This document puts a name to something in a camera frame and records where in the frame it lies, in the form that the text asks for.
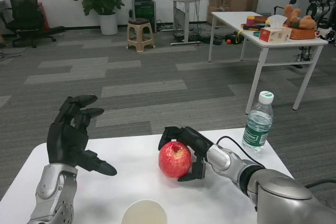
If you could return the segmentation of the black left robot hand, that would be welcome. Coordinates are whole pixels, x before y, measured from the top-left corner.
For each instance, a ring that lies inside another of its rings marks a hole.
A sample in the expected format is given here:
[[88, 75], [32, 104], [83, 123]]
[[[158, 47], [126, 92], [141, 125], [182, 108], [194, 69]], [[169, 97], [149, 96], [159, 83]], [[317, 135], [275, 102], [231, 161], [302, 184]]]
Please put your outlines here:
[[97, 99], [93, 94], [66, 98], [48, 131], [47, 152], [51, 164], [79, 166], [108, 176], [117, 174], [112, 165], [86, 149], [90, 121], [104, 113], [102, 108], [86, 108]]

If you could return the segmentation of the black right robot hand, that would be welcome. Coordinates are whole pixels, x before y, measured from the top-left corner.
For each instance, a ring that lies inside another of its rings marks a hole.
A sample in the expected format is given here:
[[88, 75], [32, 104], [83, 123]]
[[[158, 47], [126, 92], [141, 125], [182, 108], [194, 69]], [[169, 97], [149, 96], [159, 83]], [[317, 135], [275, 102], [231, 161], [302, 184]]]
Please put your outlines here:
[[191, 127], [168, 126], [158, 145], [159, 168], [178, 182], [203, 179], [206, 153], [212, 145], [213, 142]]

